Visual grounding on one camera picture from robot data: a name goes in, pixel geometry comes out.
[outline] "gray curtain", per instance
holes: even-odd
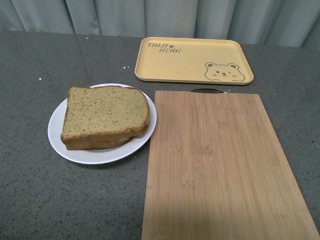
[[[320,0],[0,0],[0,30],[320,50]]]

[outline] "toast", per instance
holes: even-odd
[[[71,86],[60,138],[67,150],[115,147],[143,135],[149,121],[149,103],[139,89]]]

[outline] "bear illustration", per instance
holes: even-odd
[[[211,81],[242,82],[245,80],[245,76],[239,71],[237,64],[223,65],[207,62],[205,66],[207,69],[204,75]]]

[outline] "yellow tray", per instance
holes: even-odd
[[[246,85],[254,75],[231,40],[147,37],[134,73],[142,81]]]

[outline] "white plate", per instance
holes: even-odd
[[[91,86],[91,88],[102,86],[122,86],[124,84],[108,83]],[[53,149],[62,157],[80,164],[105,164],[120,160],[141,148],[151,137],[157,122],[157,111],[151,99],[143,93],[148,100],[150,107],[150,123],[144,135],[133,138],[118,147],[97,150],[67,150],[60,139],[67,110],[67,99],[65,99],[53,112],[48,125],[48,138]]]

